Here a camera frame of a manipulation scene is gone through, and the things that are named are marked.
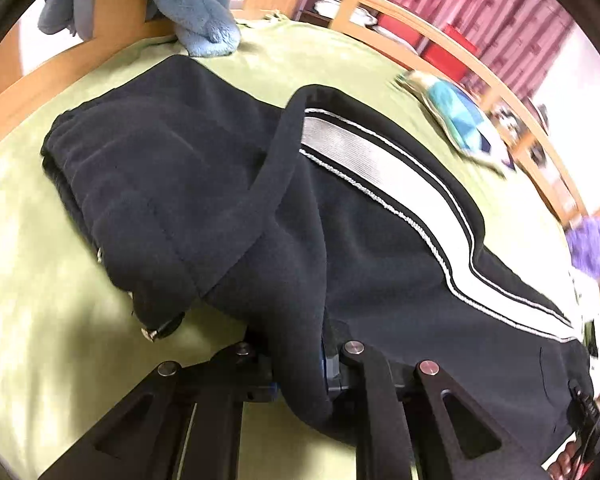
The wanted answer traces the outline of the right hand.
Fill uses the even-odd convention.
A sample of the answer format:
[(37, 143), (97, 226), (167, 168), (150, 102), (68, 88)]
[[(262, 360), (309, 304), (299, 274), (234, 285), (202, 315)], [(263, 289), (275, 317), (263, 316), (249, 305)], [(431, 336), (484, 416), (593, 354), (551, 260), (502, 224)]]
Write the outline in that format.
[(568, 442), (546, 471), (552, 480), (581, 479), (586, 471), (582, 445), (577, 441)]

